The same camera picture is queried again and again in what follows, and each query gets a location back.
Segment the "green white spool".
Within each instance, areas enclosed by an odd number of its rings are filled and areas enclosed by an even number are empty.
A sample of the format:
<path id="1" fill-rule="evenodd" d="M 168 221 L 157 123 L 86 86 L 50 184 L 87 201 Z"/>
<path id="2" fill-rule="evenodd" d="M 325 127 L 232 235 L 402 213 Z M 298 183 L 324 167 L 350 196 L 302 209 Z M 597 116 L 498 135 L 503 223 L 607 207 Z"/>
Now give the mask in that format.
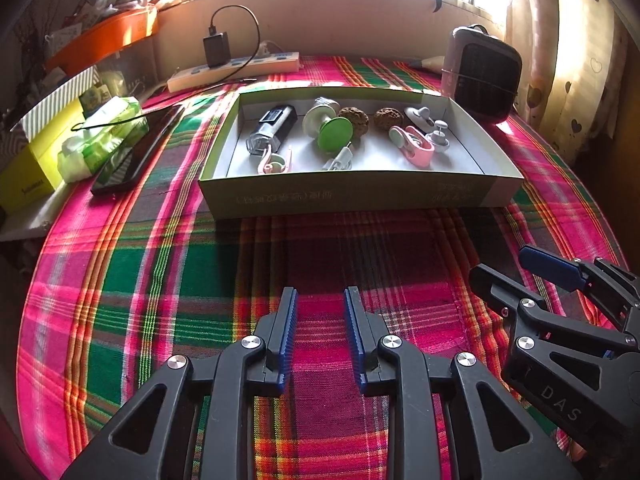
<path id="1" fill-rule="evenodd" d="M 303 132 L 316 140 L 326 154 L 337 154 L 352 140 L 350 122 L 334 114 L 331 107 L 313 106 L 303 118 Z"/>

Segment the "pink clip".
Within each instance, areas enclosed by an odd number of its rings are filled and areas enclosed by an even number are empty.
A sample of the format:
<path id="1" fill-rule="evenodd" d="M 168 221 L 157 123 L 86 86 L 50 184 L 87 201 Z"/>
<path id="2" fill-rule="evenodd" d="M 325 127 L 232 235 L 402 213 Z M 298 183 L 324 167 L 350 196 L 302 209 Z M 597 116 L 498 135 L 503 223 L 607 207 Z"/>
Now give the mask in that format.
<path id="1" fill-rule="evenodd" d="M 435 154 L 434 144 L 416 127 L 391 126 L 388 137 L 411 165 L 427 169 Z"/>
<path id="2" fill-rule="evenodd" d="M 291 169 L 291 159 L 275 153 L 270 144 L 258 162 L 258 174 L 286 174 Z"/>

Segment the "striped white box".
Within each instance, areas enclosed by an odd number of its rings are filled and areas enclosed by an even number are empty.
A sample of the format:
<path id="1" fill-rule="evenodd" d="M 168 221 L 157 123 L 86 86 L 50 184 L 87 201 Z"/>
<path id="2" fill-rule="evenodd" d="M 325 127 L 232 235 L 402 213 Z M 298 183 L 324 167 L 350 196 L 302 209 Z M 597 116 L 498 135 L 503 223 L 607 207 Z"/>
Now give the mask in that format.
<path id="1" fill-rule="evenodd" d="M 98 68 L 95 65 L 89 66 L 45 96 L 13 125 L 10 132 L 21 133 L 27 142 L 32 142 L 61 110 L 76 101 L 99 80 Z"/>

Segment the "wooden cabinet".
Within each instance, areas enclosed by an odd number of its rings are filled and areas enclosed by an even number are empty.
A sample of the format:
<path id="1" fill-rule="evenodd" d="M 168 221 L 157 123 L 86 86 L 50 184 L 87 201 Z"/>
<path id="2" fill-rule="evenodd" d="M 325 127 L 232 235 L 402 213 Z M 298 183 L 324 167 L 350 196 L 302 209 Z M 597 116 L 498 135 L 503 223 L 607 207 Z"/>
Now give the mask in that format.
<path id="1" fill-rule="evenodd" d="M 576 174 L 613 231 L 631 272 L 639 272 L 639 49 L 630 44 L 614 136 L 579 155 Z"/>

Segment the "yellow box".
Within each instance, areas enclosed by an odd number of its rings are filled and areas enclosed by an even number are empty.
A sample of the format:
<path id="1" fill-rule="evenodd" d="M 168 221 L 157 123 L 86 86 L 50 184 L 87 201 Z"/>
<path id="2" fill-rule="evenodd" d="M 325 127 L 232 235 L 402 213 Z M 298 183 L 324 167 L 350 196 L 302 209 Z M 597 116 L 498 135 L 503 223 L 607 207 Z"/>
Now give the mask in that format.
<path id="1" fill-rule="evenodd" d="M 1 208 L 10 216 L 55 192 L 63 181 L 58 172 L 58 152 L 82 122 L 78 99 L 69 102 L 1 171 Z"/>

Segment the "black charger adapter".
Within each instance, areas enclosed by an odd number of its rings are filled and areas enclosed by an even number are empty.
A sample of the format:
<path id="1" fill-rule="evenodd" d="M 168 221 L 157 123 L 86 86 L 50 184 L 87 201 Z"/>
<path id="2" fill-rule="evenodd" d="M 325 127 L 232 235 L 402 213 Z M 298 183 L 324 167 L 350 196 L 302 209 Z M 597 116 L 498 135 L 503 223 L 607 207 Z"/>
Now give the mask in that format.
<path id="1" fill-rule="evenodd" d="M 206 64 L 209 68 L 226 65 L 231 60 L 229 37 L 226 32 L 215 32 L 203 39 Z"/>

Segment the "small white knob piece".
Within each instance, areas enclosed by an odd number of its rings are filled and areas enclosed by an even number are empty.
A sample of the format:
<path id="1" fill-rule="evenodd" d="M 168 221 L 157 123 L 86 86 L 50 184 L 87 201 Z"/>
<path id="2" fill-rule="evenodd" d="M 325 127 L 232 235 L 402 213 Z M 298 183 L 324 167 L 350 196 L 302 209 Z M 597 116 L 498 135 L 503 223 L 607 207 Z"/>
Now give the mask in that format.
<path id="1" fill-rule="evenodd" d="M 448 124 L 439 119 L 434 121 L 434 129 L 426 135 L 427 139 L 434 145 L 436 153 L 446 152 L 449 148 L 450 142 L 446 135 L 447 130 Z"/>

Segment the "grey black space heater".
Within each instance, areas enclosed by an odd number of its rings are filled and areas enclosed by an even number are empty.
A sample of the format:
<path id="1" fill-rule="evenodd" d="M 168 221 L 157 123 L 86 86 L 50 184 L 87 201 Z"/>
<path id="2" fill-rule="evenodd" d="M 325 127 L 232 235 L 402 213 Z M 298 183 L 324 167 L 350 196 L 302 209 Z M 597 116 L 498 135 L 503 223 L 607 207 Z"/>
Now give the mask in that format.
<path id="1" fill-rule="evenodd" d="M 480 24 L 456 27 L 442 62 L 440 91 L 481 124 L 509 117 L 520 85 L 522 58 Z"/>

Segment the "heart pattern curtain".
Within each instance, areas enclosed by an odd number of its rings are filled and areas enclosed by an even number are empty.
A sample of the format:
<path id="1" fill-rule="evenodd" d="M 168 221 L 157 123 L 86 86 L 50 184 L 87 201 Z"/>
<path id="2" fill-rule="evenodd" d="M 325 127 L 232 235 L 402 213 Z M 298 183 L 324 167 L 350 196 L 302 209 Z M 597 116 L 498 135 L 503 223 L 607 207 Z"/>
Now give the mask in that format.
<path id="1" fill-rule="evenodd" d="M 523 67 L 515 107 L 567 165 L 612 136 L 628 34 L 608 0 L 511 0 L 506 42 Z"/>

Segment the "green tissue pack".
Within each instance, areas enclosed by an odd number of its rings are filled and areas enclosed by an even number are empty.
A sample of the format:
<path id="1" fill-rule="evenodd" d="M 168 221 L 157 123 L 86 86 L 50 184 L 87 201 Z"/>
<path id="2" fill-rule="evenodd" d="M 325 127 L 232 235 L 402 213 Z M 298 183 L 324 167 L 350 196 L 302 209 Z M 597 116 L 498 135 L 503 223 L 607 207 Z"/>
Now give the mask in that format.
<path id="1" fill-rule="evenodd" d="M 114 96 L 74 129 L 62 143 L 56 163 L 65 183 L 96 174 L 127 138 L 144 136 L 149 123 L 133 96 Z"/>

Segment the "white round cap device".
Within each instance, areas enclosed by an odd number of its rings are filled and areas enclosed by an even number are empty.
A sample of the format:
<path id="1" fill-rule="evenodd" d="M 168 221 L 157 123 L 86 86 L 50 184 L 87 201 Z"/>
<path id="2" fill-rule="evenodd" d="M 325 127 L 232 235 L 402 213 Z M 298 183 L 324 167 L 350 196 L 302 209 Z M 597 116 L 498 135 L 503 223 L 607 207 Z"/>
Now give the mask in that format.
<path id="1" fill-rule="evenodd" d="M 335 101 L 334 99 L 326 98 L 325 96 L 318 96 L 318 98 L 314 100 L 314 105 L 331 107 L 335 115 L 337 115 L 341 109 L 341 105 L 339 102 Z"/>

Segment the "black smartphone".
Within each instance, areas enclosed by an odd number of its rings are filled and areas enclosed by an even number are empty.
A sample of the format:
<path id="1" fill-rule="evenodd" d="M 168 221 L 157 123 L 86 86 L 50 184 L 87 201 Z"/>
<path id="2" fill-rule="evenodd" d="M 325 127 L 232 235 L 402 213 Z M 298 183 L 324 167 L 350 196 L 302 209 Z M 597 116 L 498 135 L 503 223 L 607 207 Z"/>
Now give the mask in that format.
<path id="1" fill-rule="evenodd" d="M 152 158 L 172 128 L 178 125 L 184 106 L 154 110 L 134 128 L 104 164 L 91 187 L 93 196 L 131 191 L 149 168 Z"/>

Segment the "black cylindrical device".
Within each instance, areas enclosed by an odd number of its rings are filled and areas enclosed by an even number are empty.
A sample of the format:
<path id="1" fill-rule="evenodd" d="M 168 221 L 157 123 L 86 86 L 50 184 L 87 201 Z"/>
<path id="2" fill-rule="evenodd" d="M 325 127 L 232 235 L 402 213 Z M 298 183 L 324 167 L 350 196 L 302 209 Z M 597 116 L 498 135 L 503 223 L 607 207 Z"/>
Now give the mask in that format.
<path id="1" fill-rule="evenodd" d="M 262 156 L 267 148 L 277 153 L 296 122 L 297 113 L 292 105 L 279 104 L 271 107 L 258 120 L 256 128 L 246 139 L 247 151 L 252 156 Z"/>

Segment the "orange tray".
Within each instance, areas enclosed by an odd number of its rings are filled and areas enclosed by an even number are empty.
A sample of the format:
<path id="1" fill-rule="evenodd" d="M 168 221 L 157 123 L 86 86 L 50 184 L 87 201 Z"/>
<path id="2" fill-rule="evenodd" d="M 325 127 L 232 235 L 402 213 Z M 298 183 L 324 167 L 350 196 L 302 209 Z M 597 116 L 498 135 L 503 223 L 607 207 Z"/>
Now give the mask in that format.
<path id="1" fill-rule="evenodd" d="M 92 26 L 44 63 L 47 73 L 59 68 L 75 76 L 104 58 L 157 33 L 157 8 L 122 12 Z"/>

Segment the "green white cardboard box tray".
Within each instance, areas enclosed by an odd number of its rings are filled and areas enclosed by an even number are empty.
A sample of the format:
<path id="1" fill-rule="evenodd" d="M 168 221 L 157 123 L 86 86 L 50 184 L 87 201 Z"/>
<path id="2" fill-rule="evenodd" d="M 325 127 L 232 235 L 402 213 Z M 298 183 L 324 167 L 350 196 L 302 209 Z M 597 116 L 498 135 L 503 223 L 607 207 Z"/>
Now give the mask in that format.
<path id="1" fill-rule="evenodd" d="M 322 152 L 303 132 L 303 118 L 318 96 L 354 106 L 369 116 L 369 130 L 337 154 Z M 297 122 L 279 155 L 291 159 L 286 174 L 258 174 L 262 156 L 252 156 L 245 142 L 267 110 L 292 105 Z M 376 128 L 374 113 L 397 108 L 403 127 L 413 126 L 406 107 L 426 106 L 431 118 L 448 124 L 446 152 L 436 153 L 427 169 L 411 165 Z M 523 181 L 520 170 L 462 107 L 431 90 L 401 88 L 314 87 L 293 81 L 283 88 L 251 84 L 236 94 L 206 158 L 200 189 L 213 218 L 275 214 L 391 210 L 427 207 L 504 207 Z"/>

